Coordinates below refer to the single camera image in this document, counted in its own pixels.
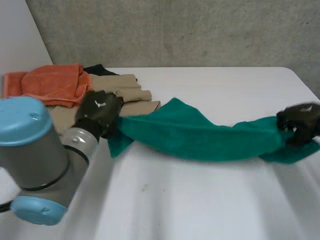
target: black cloth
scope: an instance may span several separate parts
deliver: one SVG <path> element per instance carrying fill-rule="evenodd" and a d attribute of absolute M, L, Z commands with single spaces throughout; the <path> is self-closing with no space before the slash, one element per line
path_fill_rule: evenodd
<path fill-rule="evenodd" d="M 102 64 L 97 64 L 94 66 L 88 66 L 83 69 L 88 74 L 94 74 L 97 76 L 117 76 L 119 74 L 116 74 L 112 71 L 108 71 L 107 69 L 102 66 Z"/>

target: orange towel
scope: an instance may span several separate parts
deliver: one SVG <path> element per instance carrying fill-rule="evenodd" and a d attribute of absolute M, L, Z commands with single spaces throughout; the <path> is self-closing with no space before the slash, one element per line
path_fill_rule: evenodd
<path fill-rule="evenodd" d="M 4 75 L 4 97 L 30 96 L 50 106 L 72 108 L 92 88 L 91 78 L 80 64 L 46 65 Z"/>

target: black ring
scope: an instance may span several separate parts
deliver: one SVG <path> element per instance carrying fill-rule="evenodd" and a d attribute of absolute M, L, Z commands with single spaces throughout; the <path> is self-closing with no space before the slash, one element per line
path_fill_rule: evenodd
<path fill-rule="evenodd" d="M 71 151 L 74 151 L 76 154 L 79 154 L 86 162 L 87 165 L 89 165 L 89 159 L 87 158 L 87 156 L 82 152 L 80 151 L 78 148 L 75 148 L 73 146 L 69 146 L 69 145 L 64 145 L 64 148 L 65 149 L 68 149 L 68 150 L 71 150 Z"/>
<path fill-rule="evenodd" d="M 63 172 L 60 174 L 60 176 L 58 176 L 56 179 L 52 180 L 51 182 L 46 183 L 46 184 L 42 184 L 41 186 L 36 186 L 36 187 L 21 187 L 20 186 L 20 188 L 22 190 L 28 191 L 28 192 L 34 192 L 34 191 L 40 191 L 40 190 L 46 189 L 46 188 L 52 186 L 53 184 L 57 183 L 60 179 L 62 179 L 66 175 L 67 171 L 69 170 L 69 167 L 70 167 L 70 161 L 68 160 L 66 168 L 63 170 Z"/>

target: white wall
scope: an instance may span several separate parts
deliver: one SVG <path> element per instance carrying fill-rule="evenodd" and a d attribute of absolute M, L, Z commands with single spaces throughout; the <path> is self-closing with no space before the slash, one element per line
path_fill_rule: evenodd
<path fill-rule="evenodd" d="M 25 0 L 0 0 L 0 96 L 4 74 L 52 64 Z"/>

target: fabric fold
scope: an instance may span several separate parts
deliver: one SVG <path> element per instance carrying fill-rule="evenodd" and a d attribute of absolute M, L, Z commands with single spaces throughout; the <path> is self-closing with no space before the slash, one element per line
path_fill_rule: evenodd
<path fill-rule="evenodd" d="M 292 132 L 280 131 L 275 116 L 233 127 L 211 123 L 196 108 L 177 98 L 149 115 L 120 117 L 118 131 L 108 141 L 111 156 L 120 155 L 134 140 L 174 157 L 228 162 L 260 156 L 291 164 L 320 149 L 316 142 L 300 148 L 286 145 Z"/>
<path fill-rule="evenodd" d="M 92 87 L 80 64 L 45 65 L 4 75 L 4 97 L 29 96 L 49 106 L 77 106 Z"/>

